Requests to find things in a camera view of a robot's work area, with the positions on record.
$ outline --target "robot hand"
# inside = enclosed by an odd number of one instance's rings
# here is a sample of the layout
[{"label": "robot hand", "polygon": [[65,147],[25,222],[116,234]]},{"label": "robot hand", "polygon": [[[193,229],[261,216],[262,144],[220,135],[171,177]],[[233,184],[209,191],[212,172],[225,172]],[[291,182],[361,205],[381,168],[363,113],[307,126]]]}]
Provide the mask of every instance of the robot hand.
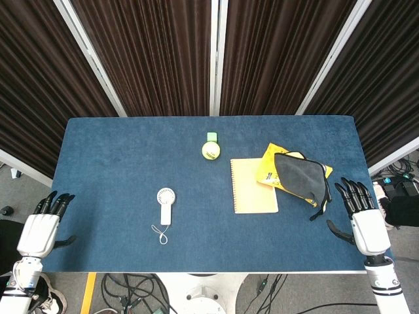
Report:
[{"label": "robot hand", "polygon": [[43,269],[42,258],[52,249],[68,245],[75,240],[75,236],[71,236],[66,241],[55,241],[61,218],[74,198],[74,195],[62,194],[51,206],[56,194],[57,191],[53,191],[41,200],[26,220],[18,244],[18,251],[23,259],[13,265],[11,277],[0,298],[0,313],[32,313],[35,307],[48,297],[48,293],[44,295],[48,289],[37,290]]},{"label": "robot hand", "polygon": [[337,237],[356,244],[358,250],[367,256],[379,255],[390,248],[386,225],[379,209],[374,206],[371,193],[364,184],[342,178],[346,189],[335,183],[342,196],[351,222],[353,235],[341,232],[330,220],[327,225]]},{"label": "robot hand", "polygon": [[367,259],[364,267],[373,289],[381,314],[409,314],[400,282],[395,274],[393,261],[384,255],[390,240],[379,209],[368,189],[360,182],[342,178],[342,185],[335,183],[342,196],[352,226],[353,234],[345,234],[328,220],[329,229],[337,237],[357,246]]},{"label": "robot hand", "polygon": [[[53,191],[47,198],[41,200],[33,214],[27,218],[18,244],[18,252],[23,257],[44,258],[51,252],[54,245],[55,247],[57,244],[62,245],[55,242],[55,237],[58,225],[74,195],[62,194],[51,206],[56,194],[57,191]],[[75,237],[69,238],[65,244],[69,244],[74,239]]]}]

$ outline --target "spiral notebook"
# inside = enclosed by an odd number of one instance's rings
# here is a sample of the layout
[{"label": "spiral notebook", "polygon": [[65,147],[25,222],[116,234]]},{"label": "spiral notebook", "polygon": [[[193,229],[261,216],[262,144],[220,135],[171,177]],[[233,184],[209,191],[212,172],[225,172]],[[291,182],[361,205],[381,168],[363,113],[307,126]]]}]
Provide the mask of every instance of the spiral notebook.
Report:
[{"label": "spiral notebook", "polygon": [[231,159],[234,212],[236,214],[277,213],[275,188],[256,181],[262,158]]}]

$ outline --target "green object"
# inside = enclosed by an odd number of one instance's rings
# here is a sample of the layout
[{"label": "green object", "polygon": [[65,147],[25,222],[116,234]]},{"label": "green object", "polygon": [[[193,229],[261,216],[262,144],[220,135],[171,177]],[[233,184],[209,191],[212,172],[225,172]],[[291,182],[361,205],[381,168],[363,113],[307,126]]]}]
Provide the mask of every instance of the green object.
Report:
[{"label": "green object", "polygon": [[208,132],[207,133],[207,142],[217,142],[217,133],[216,132]]}]

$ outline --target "notebook spiral binding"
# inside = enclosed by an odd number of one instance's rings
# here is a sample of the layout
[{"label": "notebook spiral binding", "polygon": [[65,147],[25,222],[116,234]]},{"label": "notebook spiral binding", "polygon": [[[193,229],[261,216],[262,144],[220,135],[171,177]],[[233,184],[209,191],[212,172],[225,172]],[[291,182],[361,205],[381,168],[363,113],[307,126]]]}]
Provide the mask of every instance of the notebook spiral binding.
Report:
[{"label": "notebook spiral binding", "polygon": [[234,172],[233,172],[233,161],[230,160],[230,168],[231,168],[231,181],[232,181],[232,188],[233,188],[233,206],[234,212],[237,213],[237,199],[236,199],[236,184],[234,182]]}]

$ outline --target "white frame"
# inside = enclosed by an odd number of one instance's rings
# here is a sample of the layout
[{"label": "white frame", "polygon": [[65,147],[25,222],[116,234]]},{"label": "white frame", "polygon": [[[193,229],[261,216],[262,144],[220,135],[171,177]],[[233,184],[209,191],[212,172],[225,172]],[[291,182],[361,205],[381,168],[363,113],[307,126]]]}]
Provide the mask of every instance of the white frame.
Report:
[{"label": "white frame", "polygon": [[28,177],[39,181],[42,184],[45,184],[48,187],[52,186],[52,179],[44,175],[43,173],[37,171],[31,166],[25,164],[23,161],[13,157],[9,153],[0,149],[0,161],[4,162],[10,167],[16,168],[20,172],[24,173]]},{"label": "white frame", "polygon": [[112,103],[112,106],[115,108],[117,114],[123,117],[127,116],[125,109],[122,106],[115,89],[113,88],[111,80],[109,80],[106,70],[100,62],[98,55],[96,54],[96,51],[94,50],[93,45],[90,42],[90,39],[84,30],[84,27],[81,24],[70,0],[54,0],[54,4],[60,11],[60,14],[77,41],[84,57],[92,68],[93,73],[105,91],[106,96]]},{"label": "white frame", "polygon": [[330,50],[329,55],[327,56],[324,64],[321,66],[319,73],[314,79],[310,89],[308,90],[306,97],[302,100],[300,107],[296,111],[296,115],[304,114],[304,111],[307,109],[314,95],[318,91],[319,87],[325,80],[325,77],[329,73],[336,59],[338,58],[340,52],[342,51],[345,44],[348,42],[349,37],[354,32],[354,29],[358,25],[359,21],[363,17],[365,11],[368,9],[372,0],[357,0],[354,5],[348,19],[343,25],[338,37],[336,38],[335,43]]},{"label": "white frame", "polygon": [[388,165],[398,161],[399,159],[403,158],[404,156],[410,154],[412,151],[419,148],[419,137],[410,141],[406,145],[402,146],[401,148],[397,149],[394,153],[388,155],[381,161],[377,162],[375,165],[368,168],[368,172],[370,176],[375,175],[381,169],[384,169]]},{"label": "white frame", "polygon": [[227,12],[228,0],[211,1],[211,57],[209,71],[210,116],[220,115]]}]

